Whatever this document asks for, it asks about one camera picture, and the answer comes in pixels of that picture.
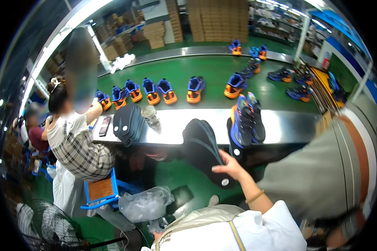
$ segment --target bracelet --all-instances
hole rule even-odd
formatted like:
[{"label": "bracelet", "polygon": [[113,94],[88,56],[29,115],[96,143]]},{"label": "bracelet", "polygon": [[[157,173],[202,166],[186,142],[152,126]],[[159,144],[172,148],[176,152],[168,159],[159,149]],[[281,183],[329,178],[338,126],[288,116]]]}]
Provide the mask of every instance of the bracelet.
[{"label": "bracelet", "polygon": [[263,194],[265,194],[264,189],[261,190],[261,192],[259,192],[259,193],[258,193],[254,198],[252,198],[251,200],[246,200],[246,204],[249,204],[249,203],[255,201],[258,197],[260,197],[260,196],[263,195]]}]

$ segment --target hair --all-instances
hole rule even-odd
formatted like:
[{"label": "hair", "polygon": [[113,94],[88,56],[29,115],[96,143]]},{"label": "hair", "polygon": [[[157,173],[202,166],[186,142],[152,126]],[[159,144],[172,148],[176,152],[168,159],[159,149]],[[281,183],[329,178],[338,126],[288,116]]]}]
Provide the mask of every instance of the hair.
[{"label": "hair", "polygon": [[67,90],[65,88],[65,80],[63,77],[57,77],[60,82],[57,86],[55,83],[49,82],[47,84],[47,91],[49,92],[49,112],[59,113],[67,99]]}]

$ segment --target plaid dress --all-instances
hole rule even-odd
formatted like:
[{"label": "plaid dress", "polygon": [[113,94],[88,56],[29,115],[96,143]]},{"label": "plaid dress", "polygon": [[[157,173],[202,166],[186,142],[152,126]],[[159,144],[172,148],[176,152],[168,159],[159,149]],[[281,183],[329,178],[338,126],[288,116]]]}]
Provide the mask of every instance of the plaid dress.
[{"label": "plaid dress", "polygon": [[90,130],[67,134],[67,121],[62,129],[61,144],[52,148],[57,160],[77,178],[94,182],[105,178],[114,166],[114,157],[104,145],[92,143]]}]

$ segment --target white stripe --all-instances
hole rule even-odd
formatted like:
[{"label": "white stripe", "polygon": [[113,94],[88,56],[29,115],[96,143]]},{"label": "white stripe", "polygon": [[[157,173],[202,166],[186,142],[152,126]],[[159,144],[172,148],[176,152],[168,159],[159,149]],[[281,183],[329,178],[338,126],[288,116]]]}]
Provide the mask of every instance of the white stripe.
[{"label": "white stripe", "polygon": [[352,169],[352,186],[353,186],[353,206],[355,206],[355,175],[353,174],[353,164],[352,164],[352,158],[351,158],[351,153],[349,153],[349,148],[348,148],[348,144],[346,143],[346,140],[345,140],[345,137],[343,136],[343,133],[342,133],[342,130],[341,130],[341,127],[339,126],[338,124],[338,128],[342,134],[342,138],[343,138],[343,141],[345,142],[345,146],[346,146],[346,149],[348,151],[348,155],[349,155],[349,161],[351,162],[351,169]]},{"label": "white stripe", "polygon": [[357,131],[359,132],[363,143],[366,148],[367,152],[367,160],[369,163],[369,187],[367,189],[367,196],[365,203],[363,205],[363,215],[365,218],[368,217],[371,210],[371,202],[372,196],[374,192],[374,188],[376,187],[376,177],[377,177],[377,159],[376,159],[376,151],[374,149],[374,144],[372,138],[370,137],[369,132],[367,131],[366,127],[363,125],[362,121],[358,116],[350,109],[344,108],[342,109],[342,114],[348,117],[354,126],[356,127]]}]

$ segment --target stainless steel work surface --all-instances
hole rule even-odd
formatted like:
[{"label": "stainless steel work surface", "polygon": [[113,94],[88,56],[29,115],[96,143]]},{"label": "stainless steel work surface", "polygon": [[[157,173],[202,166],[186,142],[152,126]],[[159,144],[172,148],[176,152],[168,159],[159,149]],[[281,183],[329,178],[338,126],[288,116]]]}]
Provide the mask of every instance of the stainless steel work surface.
[{"label": "stainless steel work surface", "polygon": [[[250,57],[250,48],[241,48],[241,55]],[[234,57],[232,52],[229,50],[229,46],[194,46],[194,47],[185,47],[185,48],[178,48],[178,49],[171,49],[165,51],[159,51],[155,53],[146,54],[143,56],[139,56],[131,61],[130,64],[126,65],[126,67],[139,65],[142,63],[148,63],[156,60],[168,59],[168,58],[178,58],[178,57],[186,57],[186,56],[200,56],[200,55],[227,55]],[[287,55],[285,53],[278,53],[274,51],[268,51],[266,53],[266,57],[269,60],[276,60],[285,63],[292,63],[293,57]],[[301,55],[302,58],[307,60],[311,66],[317,62],[315,59],[312,59],[308,56]],[[110,72],[101,71],[98,73],[98,77],[101,77],[105,74]]]},{"label": "stainless steel work surface", "polygon": [[[181,109],[160,110],[157,116],[161,121],[161,133],[157,134],[148,128],[146,135],[139,142],[148,144],[179,145],[183,143],[182,132],[194,118],[206,120],[215,133],[219,145],[228,145],[226,122],[230,117],[230,109]],[[103,118],[112,117],[106,136],[99,137]],[[262,110],[262,122],[266,137],[264,144],[308,143],[315,135],[315,124],[321,115],[314,113],[297,113],[289,111]],[[100,116],[93,129],[95,142],[121,143],[113,134],[113,115]]]}]

